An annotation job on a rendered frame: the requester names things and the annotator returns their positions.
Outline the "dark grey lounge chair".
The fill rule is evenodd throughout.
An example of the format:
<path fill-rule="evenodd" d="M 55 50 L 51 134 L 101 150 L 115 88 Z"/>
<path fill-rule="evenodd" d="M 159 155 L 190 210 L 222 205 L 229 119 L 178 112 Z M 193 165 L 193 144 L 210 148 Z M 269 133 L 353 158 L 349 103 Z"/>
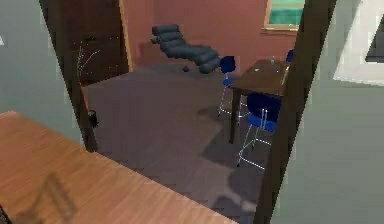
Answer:
<path fill-rule="evenodd" d="M 192 61 L 202 74 L 209 74 L 220 66 L 218 52 L 210 46 L 189 44 L 178 24 L 153 26 L 152 35 L 151 42 L 158 44 L 168 58 Z"/>

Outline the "dark brown wooden table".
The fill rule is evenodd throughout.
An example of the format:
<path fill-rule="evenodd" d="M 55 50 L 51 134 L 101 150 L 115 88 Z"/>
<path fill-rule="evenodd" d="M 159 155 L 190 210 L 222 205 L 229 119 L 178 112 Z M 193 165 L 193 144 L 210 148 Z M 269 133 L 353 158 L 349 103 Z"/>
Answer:
<path fill-rule="evenodd" d="M 276 60 L 274 63 L 270 59 L 258 60 L 240 78 L 233 81 L 230 85 L 233 94 L 229 135 L 230 144 L 234 143 L 241 97 L 252 93 L 282 97 L 285 89 L 285 75 L 289 66 L 290 64 L 285 60 Z"/>

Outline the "dark brown room door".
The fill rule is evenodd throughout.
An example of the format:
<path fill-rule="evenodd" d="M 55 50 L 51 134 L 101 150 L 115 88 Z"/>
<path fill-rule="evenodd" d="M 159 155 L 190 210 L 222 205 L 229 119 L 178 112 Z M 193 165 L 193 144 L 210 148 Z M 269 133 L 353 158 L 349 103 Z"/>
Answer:
<path fill-rule="evenodd" d="M 84 88 L 131 68 L 121 0 L 38 0 L 85 149 L 97 150 Z"/>

